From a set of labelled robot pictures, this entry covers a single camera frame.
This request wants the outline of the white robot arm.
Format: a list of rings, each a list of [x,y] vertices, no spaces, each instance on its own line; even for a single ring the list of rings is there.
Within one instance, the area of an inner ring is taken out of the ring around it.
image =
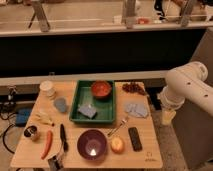
[[[166,73],[166,85],[158,95],[163,125],[171,124],[186,99],[213,116],[213,87],[205,83],[207,77],[208,69],[199,61],[175,67]]]

